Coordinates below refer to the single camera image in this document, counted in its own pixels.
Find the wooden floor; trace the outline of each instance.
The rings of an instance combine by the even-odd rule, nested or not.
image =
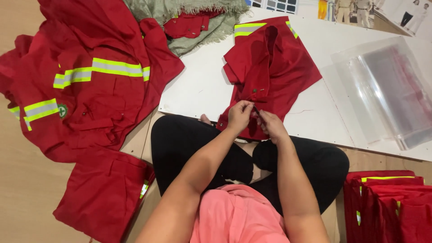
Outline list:
[[[44,17],[34,0],[1,0],[0,54],[14,47],[17,35],[34,35]],[[375,21],[380,30],[395,31]],[[0,98],[0,236],[8,243],[87,243],[90,237],[55,220],[52,211],[60,201],[73,164],[54,163],[22,135],[18,121]],[[151,162],[149,131],[162,116],[154,111],[127,138],[125,153]],[[432,185],[432,163],[342,148],[349,157],[350,171],[410,169]],[[133,242],[159,201],[157,183],[149,189],[129,234]],[[343,201],[339,196],[323,219],[332,242],[344,242]]]

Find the right hand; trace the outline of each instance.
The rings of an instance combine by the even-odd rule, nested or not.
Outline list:
[[[261,126],[263,132],[270,136],[270,139],[274,144],[277,145],[287,139],[291,139],[283,126],[282,121],[277,117],[277,115],[261,110],[260,116],[264,121],[262,121],[261,118],[258,118],[257,123]]]

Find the plastic packaging sheet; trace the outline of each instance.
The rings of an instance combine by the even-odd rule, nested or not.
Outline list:
[[[368,144],[394,139],[408,150],[432,140],[431,90],[403,37],[358,45],[331,59]]]

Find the man in uniform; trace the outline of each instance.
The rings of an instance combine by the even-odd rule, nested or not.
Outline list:
[[[336,3],[336,14],[337,14],[337,22],[344,24],[349,24],[349,16],[350,13],[354,11],[354,2],[353,0],[338,0]]]
[[[373,5],[372,0],[356,0],[357,5],[357,25],[363,28],[371,28],[369,23],[369,12]]]

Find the foot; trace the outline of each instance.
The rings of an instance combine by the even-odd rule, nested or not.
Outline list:
[[[209,125],[212,124],[212,123],[210,122],[210,119],[208,119],[208,117],[206,116],[206,114],[202,114],[202,115],[201,115],[201,118],[198,119],[198,121],[201,121],[201,122],[207,123],[207,124],[209,124]]]

